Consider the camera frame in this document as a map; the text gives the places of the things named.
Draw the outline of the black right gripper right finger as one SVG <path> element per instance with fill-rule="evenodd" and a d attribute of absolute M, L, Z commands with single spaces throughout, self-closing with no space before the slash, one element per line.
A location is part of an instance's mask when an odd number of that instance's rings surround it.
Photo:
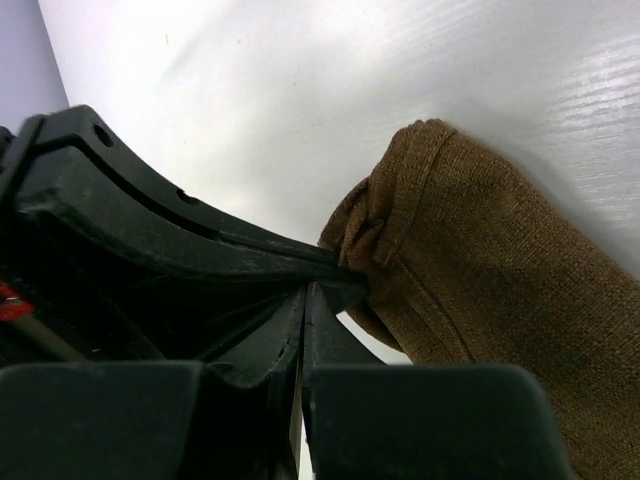
<path fill-rule="evenodd" d="M 390 366 L 312 284 L 302 408 L 319 479 L 569 479 L 546 395 L 505 364 Z"/>

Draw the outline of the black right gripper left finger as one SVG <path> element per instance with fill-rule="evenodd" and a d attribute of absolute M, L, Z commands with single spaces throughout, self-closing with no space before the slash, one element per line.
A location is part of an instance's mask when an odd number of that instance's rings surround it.
<path fill-rule="evenodd" d="M 213 363 L 1 372 L 5 479 L 295 479 L 304 290 Z"/>

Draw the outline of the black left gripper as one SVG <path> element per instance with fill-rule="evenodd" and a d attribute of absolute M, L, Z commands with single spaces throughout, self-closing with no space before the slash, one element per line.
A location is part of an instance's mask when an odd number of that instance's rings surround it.
<path fill-rule="evenodd" d="M 1 337 L 29 360 L 161 360 L 163 354 L 52 236 L 16 202 L 38 147 L 72 146 L 145 208 L 197 235 L 336 264 L 327 250 L 286 238 L 188 196 L 134 153 L 87 105 L 29 118 L 1 131 Z"/>

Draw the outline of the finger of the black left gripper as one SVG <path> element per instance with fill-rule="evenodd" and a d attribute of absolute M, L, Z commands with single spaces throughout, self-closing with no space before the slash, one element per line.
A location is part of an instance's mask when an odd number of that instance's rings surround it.
<path fill-rule="evenodd" d="M 77 272 L 150 339 L 161 360 L 215 358 L 312 284 L 334 314 L 367 294 L 365 280 L 338 262 L 211 239 L 165 220 L 72 146 L 38 151 L 16 196 L 20 213 L 62 237 Z"/>

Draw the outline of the brown cloth napkin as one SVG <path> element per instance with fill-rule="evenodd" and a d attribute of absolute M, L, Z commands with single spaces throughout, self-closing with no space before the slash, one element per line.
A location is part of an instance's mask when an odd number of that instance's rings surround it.
<path fill-rule="evenodd" d="M 639 283 L 504 157 L 438 120 L 399 130 L 319 243 L 350 310 L 424 364 L 511 363 L 547 392 L 578 479 L 639 475 Z"/>

